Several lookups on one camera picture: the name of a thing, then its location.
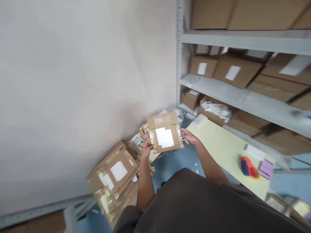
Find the white wall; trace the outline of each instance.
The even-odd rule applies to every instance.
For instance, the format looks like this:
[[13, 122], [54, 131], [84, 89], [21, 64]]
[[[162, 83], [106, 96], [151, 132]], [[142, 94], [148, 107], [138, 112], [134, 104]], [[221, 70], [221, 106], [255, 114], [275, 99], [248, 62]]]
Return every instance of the white wall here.
[[87, 194], [176, 103], [175, 25], [175, 1], [0, 1], [0, 215]]

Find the red object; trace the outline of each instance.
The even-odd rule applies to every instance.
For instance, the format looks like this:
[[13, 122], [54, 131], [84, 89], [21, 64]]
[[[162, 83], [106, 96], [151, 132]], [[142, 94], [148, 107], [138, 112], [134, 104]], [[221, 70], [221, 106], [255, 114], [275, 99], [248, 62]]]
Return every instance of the red object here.
[[252, 162], [249, 160], [248, 157], [241, 157], [241, 161], [246, 161], [247, 164], [247, 170], [250, 176], [254, 178], [258, 178], [259, 174], [257, 173], [256, 168], [253, 166]]

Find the cardboard box on shelf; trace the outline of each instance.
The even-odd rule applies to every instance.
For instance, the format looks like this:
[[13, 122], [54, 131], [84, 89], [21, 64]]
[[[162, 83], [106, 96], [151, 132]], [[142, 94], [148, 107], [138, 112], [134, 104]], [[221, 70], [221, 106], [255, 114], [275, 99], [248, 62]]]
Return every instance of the cardboard box on shelf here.
[[237, 110], [233, 113], [230, 121], [227, 123], [227, 126], [253, 137], [261, 133], [261, 129], [268, 124], [270, 124], [269, 121], [245, 111]]
[[234, 0], [194, 0], [192, 29], [226, 29]]
[[237, 0], [229, 30], [287, 30], [310, 0]]
[[184, 148], [176, 112], [150, 116], [147, 122], [154, 153]]
[[311, 56], [278, 53], [261, 73], [311, 85]]
[[191, 59], [190, 73], [205, 78], [212, 78], [218, 59], [194, 56]]
[[66, 230], [64, 211], [43, 215], [41, 217], [29, 220], [25, 223], [1, 230], [1, 233], [63, 233]]
[[190, 109], [194, 110], [199, 105], [200, 93], [192, 89], [186, 89], [181, 93], [180, 101]]
[[301, 14], [291, 29], [311, 29], [311, 7]]
[[252, 61], [265, 63], [272, 56], [273, 52], [260, 50], [245, 50], [244, 58]]
[[263, 132], [255, 136], [254, 139], [284, 155], [298, 155], [311, 152], [310, 139], [293, 131], [271, 124]]
[[196, 45], [194, 55], [207, 56], [210, 51], [209, 45]]
[[243, 89], [263, 66], [262, 63], [242, 58], [227, 52], [219, 58], [213, 77]]
[[299, 98], [292, 101], [289, 105], [301, 110], [311, 111], [311, 92], [299, 96]]
[[221, 55], [221, 52], [223, 50], [223, 47], [220, 46], [211, 46], [210, 51], [208, 53], [209, 57], [219, 58]]
[[282, 102], [288, 102], [290, 99], [308, 88], [309, 86], [305, 84], [295, 83], [262, 74], [259, 74], [247, 87], [250, 91]]
[[215, 124], [219, 125], [220, 127], [226, 125], [225, 123], [225, 120], [224, 119], [221, 119], [219, 116], [215, 115], [214, 113], [211, 113], [211, 112], [208, 112], [208, 111], [205, 111], [204, 108], [201, 106], [205, 101], [212, 101], [213, 103], [215, 104], [224, 104], [228, 107], [229, 110], [231, 110], [233, 113], [235, 111], [237, 111], [237, 108], [236, 107], [233, 107], [231, 105], [228, 105], [224, 102], [221, 102], [217, 99], [214, 99], [210, 96], [204, 96], [203, 99], [200, 100], [200, 107], [199, 107], [199, 112], [198, 112], [198, 115], [199, 114], [203, 114], [205, 115], [210, 121], [214, 122]]

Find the metal shelf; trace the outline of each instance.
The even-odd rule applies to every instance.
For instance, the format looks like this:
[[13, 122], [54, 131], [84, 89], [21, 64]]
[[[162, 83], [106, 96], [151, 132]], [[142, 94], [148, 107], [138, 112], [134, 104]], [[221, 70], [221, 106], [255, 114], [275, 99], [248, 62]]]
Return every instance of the metal shelf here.
[[294, 118], [293, 113], [301, 110], [286, 103], [236, 88], [214, 78], [208, 79], [192, 74], [181, 79], [180, 84], [311, 138], [311, 124]]
[[180, 42], [311, 55], [311, 30], [192, 30], [181, 34]]

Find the white label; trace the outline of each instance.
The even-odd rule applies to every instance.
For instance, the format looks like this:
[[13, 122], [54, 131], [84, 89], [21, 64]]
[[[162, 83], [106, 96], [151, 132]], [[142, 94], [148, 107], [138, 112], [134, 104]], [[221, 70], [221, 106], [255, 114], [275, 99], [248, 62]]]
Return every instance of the white label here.
[[188, 91], [188, 93], [189, 93], [189, 94], [192, 94], [192, 95], [195, 95], [195, 96], [197, 96], [198, 94], [200, 94], [199, 92], [196, 92], [196, 91], [194, 91], [194, 90], [190, 90], [190, 91]]
[[231, 66], [225, 78], [233, 81], [236, 78], [237, 74], [239, 73], [240, 69], [241, 67], [239, 66]]
[[133, 181], [133, 182], [138, 181], [138, 178], [137, 178], [137, 176], [136, 176], [136, 175], [133, 177], [132, 181]]
[[198, 74], [205, 75], [207, 63], [200, 62], [198, 68]]
[[122, 180], [122, 178], [127, 174], [127, 169], [124, 167], [121, 161], [117, 162], [111, 169], [114, 178], [116, 181]]
[[104, 194], [101, 198], [100, 198], [100, 203], [103, 206], [106, 214], [109, 214], [109, 208], [108, 208], [108, 203], [107, 203], [107, 196], [106, 194]]
[[103, 175], [103, 173], [99, 173], [98, 178], [104, 184], [105, 187], [108, 186], [109, 190], [113, 189], [114, 184], [108, 174]]
[[219, 49], [220, 49], [219, 46], [212, 46], [211, 51], [210, 51], [210, 55], [217, 56], [219, 53]]
[[208, 54], [209, 45], [197, 45], [195, 53], [204, 53]]
[[155, 129], [156, 137], [158, 138], [159, 146], [162, 148], [171, 147], [174, 145], [172, 131], [165, 128]]
[[257, 58], [265, 58], [268, 52], [259, 50], [247, 50], [246, 55]]
[[132, 166], [134, 166], [134, 163], [132, 162], [132, 159], [129, 159], [129, 162]]
[[297, 76], [310, 64], [311, 56], [296, 55], [279, 73]]

